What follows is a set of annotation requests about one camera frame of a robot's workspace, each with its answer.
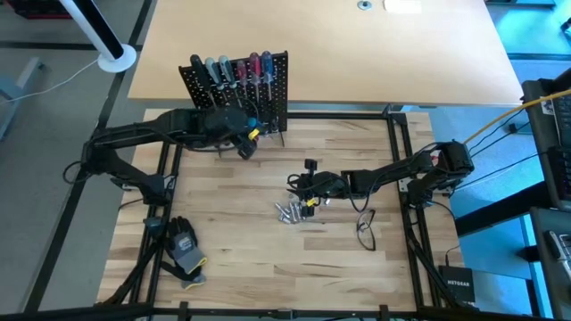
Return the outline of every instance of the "screwdriver handle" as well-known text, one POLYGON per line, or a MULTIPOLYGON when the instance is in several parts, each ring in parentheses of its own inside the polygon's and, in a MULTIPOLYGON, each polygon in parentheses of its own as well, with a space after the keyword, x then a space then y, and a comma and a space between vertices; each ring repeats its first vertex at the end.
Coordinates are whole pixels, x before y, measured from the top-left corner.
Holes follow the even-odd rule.
POLYGON ((271 83, 274 80, 274 62, 269 51, 261 54, 261 67, 264 73, 264 83, 271 83))
POLYGON ((218 90, 224 89, 224 84, 222 83, 222 78, 220 77, 220 70, 216 65, 216 62, 211 57, 206 58, 206 70, 211 75, 214 83, 216 84, 216 88, 218 90))
POLYGON ((222 74, 224 74, 224 77, 226 77, 226 80, 228 81, 228 86, 232 89, 236 88, 237 84, 236 78, 234 78, 234 70, 232 69, 232 64, 230 63, 228 57, 221 55, 218 59, 218 62, 220 64, 220 68, 222 69, 222 74))
POLYGON ((258 53, 250 53, 250 72, 252 73, 252 83, 258 86, 261 75, 260 56, 258 53))
POLYGON ((238 79, 240 81, 240 85, 248 85, 248 71, 246 71, 246 64, 244 61, 238 61, 236 68, 238 69, 238 79))
POLYGON ((211 91, 211 82, 206 76, 206 70, 204 70, 203 61, 200 59, 198 54, 193 54, 190 56, 190 65, 193 67, 194 74, 198 84, 204 88, 207 92, 211 91))

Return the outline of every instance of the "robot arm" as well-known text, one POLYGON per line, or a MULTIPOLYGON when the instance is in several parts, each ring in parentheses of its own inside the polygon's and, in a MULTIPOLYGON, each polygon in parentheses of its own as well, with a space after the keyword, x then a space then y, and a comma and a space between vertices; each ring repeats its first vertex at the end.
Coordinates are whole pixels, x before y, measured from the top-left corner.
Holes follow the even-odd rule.
POLYGON ((407 159, 375 170, 344 170, 341 175, 328 171, 315 173, 317 162, 314 160, 305 160, 305 168, 307 173, 288 178, 287 183, 292 187, 288 191, 308 205, 302 208, 302 215, 313 216, 315 205, 319 205, 315 198, 363 199, 376 193, 382 185, 416 174, 425 175, 408 183, 408 202, 421 205, 432 199, 434 189, 454 185, 470 174, 474 164, 466 146, 453 141, 435 144, 430 150, 421 150, 407 159), (431 153, 435 151, 440 153, 434 164, 431 153))
POLYGON ((117 149, 166 142, 198 150, 231 143, 248 160, 257 148, 256 133, 248 127, 247 115, 235 107, 207 111, 178 109, 167 111, 155 120, 95 132, 84 144, 81 164, 90 174, 107 173, 116 178, 115 182, 137 187, 145 204, 161 206, 171 197, 169 178, 145 174, 119 158, 117 149))

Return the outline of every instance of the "work glove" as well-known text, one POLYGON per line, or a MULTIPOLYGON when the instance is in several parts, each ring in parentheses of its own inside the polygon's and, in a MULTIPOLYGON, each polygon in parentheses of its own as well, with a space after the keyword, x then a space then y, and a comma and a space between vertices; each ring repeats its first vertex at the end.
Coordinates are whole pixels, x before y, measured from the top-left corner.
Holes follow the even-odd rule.
POLYGON ((203 284, 206 277, 202 274, 202 265, 206 257, 198 248, 198 239, 190 222, 186 218, 173 218, 167 225, 167 254, 175 261, 175 267, 166 262, 161 268, 182 280, 182 287, 188 289, 203 284))

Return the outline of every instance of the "light wood desk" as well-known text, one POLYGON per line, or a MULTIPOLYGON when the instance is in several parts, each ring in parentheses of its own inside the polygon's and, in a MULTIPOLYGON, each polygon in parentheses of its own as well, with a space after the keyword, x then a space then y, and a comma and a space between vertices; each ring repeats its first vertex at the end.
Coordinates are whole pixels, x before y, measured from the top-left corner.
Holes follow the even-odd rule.
MULTIPOLYGON (((162 112, 149 110, 145 120, 162 112)), ((407 116, 413 148, 432 142, 428 114, 407 116)), ((156 306, 175 308, 187 300, 194 309, 378 311, 379 304, 387 304, 391 311, 416 310, 395 184, 371 196, 369 207, 377 210, 374 252, 357 240, 357 215, 349 201, 332 200, 314 218, 291 226, 277 221, 274 208, 274 202, 287 201, 286 177, 304 172, 305 158, 317 160, 319 170, 332 171, 391 163, 386 121, 290 119, 288 128, 285 148, 281 141, 262 138, 249 161, 234 152, 222 158, 183 153, 171 216, 192 222, 208 257, 203 269, 208 280, 185 291, 179 280, 161 272, 156 306)), ((138 146, 133 164, 154 173, 160 149, 160 144, 138 146)), ((125 193, 123 201, 138 197, 125 193)), ((120 212, 98 300, 109 297, 134 267, 146 209, 137 203, 120 212)), ((435 264, 443 264, 446 250, 458 245, 454 221, 436 206, 426 209, 426 221, 435 264)), ((451 264, 462 264, 459 251, 451 252, 451 264)), ((419 265, 429 304, 426 273, 419 265)), ((144 282, 140 300, 147 288, 144 282)))
POLYGON ((189 99, 178 66, 289 53, 289 100, 519 105, 522 90, 483 0, 159 0, 128 97, 189 99))

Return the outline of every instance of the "screwdriver rack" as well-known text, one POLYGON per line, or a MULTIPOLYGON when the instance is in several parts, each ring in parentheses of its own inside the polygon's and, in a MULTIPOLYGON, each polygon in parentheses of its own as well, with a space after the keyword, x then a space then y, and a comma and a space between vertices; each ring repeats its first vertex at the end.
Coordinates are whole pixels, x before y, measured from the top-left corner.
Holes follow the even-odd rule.
MULTIPOLYGON (((258 121, 264 126, 267 126, 270 133, 287 131, 287 52, 272 54, 272 59, 274 61, 274 81, 271 82, 272 100, 269 100, 268 84, 262 80, 259 84, 260 101, 257 104, 259 113, 258 121)), ((256 103, 256 87, 252 84, 249 59, 248 57, 235 59, 231 60, 230 63, 232 64, 234 75, 236 79, 238 79, 236 65, 240 60, 244 61, 246 69, 248 70, 248 84, 245 86, 246 91, 244 92, 244 87, 239 83, 236 91, 230 88, 225 78, 223 78, 224 89, 218 90, 214 80, 208 76, 212 96, 218 106, 226 105, 227 102, 224 99, 224 95, 226 95, 233 105, 238 105, 236 101, 237 93, 238 97, 241 98, 240 103, 242 104, 242 108, 246 110, 247 115, 255 118, 255 108, 251 103, 245 100, 247 93, 247 99, 252 103, 256 103)), ((193 67, 178 67, 178 71, 185 82, 190 97, 193 99, 194 106, 201 110, 212 108, 211 98, 196 80, 193 67)))

